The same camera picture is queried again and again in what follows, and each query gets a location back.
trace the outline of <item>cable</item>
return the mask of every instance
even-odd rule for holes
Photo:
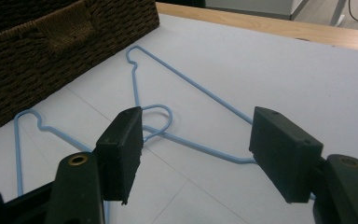
[[[126,58],[127,58],[127,62],[133,65],[133,68],[131,70],[132,86],[133,86],[133,94],[134,94],[135,104],[137,106],[140,106],[141,103],[140,103],[140,100],[139,100],[138,84],[137,84],[137,80],[136,80],[136,69],[138,68],[138,63],[136,61],[132,60],[131,57],[130,57],[130,52],[133,49],[139,49],[141,52],[143,52],[144,54],[146,54],[150,58],[154,59],[156,62],[160,63],[164,67],[168,68],[170,71],[172,71],[177,76],[181,77],[183,80],[185,80],[186,82],[191,84],[193,87],[195,87],[199,91],[202,91],[203,93],[207,94],[209,97],[214,99],[217,103],[219,103],[220,105],[224,106],[226,109],[228,109],[229,111],[231,111],[232,113],[234,113],[235,115],[237,115],[238,117],[240,117],[241,119],[245,120],[246,122],[248,122],[249,124],[252,125],[252,123],[253,123],[252,119],[250,119],[248,116],[246,116],[245,114],[240,112],[240,110],[236,109],[234,106],[230,105],[229,103],[227,103],[226,101],[224,101],[223,99],[221,99],[217,95],[213,94],[212,92],[206,90],[200,84],[198,84],[197,82],[195,82],[191,78],[185,76],[184,74],[182,74],[181,72],[179,72],[178,70],[176,70],[175,68],[170,66],[169,64],[163,62],[160,58],[158,58],[157,56],[153,55],[152,53],[150,53],[146,49],[144,49],[144,48],[142,48],[140,46],[132,46],[132,47],[127,49]],[[167,138],[167,139],[169,139],[169,140],[171,140],[173,142],[179,143],[179,144],[181,144],[183,146],[186,146],[186,147],[194,148],[194,149],[196,149],[198,151],[204,152],[204,153],[209,154],[211,156],[215,156],[216,158],[219,158],[219,159],[222,159],[222,160],[231,161],[231,162],[238,163],[238,164],[256,163],[254,158],[244,158],[243,159],[243,158],[234,157],[234,156],[228,155],[226,153],[223,153],[221,151],[212,149],[210,147],[206,147],[206,146],[194,143],[194,142],[190,142],[188,140],[185,140],[184,138],[181,138],[181,137],[175,136],[175,135],[173,135],[171,133],[165,132],[168,129],[168,127],[171,125],[171,123],[172,123],[172,111],[166,105],[159,105],[159,107],[162,107],[165,110],[167,110],[167,112],[169,113],[169,121],[160,130],[155,129],[155,128],[150,127],[150,126],[145,126],[144,125],[144,130],[152,133],[152,134],[150,134],[150,135],[148,135],[146,137],[147,138],[146,140],[150,139],[151,137],[160,135],[160,136],[162,136],[164,138]]]
[[[349,10],[349,12],[350,12],[351,17],[352,17],[354,20],[358,21],[358,19],[354,18],[353,15],[351,14],[351,0],[348,1],[348,10]]]

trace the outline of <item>white tabletop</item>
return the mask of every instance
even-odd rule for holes
[[[358,158],[358,51],[160,15],[161,25],[135,44],[148,49],[253,116],[259,105],[281,112],[324,143],[323,156]],[[142,105],[173,110],[170,133],[237,157],[251,157],[251,126],[141,51]],[[91,148],[115,116],[134,106],[125,50],[34,107],[44,123]],[[163,111],[144,112],[160,127]],[[35,117],[21,118],[25,191],[54,179],[77,150]],[[0,128],[0,192],[16,197],[13,121]],[[145,144],[129,204],[113,203],[111,223],[313,223],[312,203],[287,204],[253,164],[222,161],[162,138]]]

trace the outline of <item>woven basket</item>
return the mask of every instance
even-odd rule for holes
[[[154,0],[0,0],[0,126],[158,25]]]

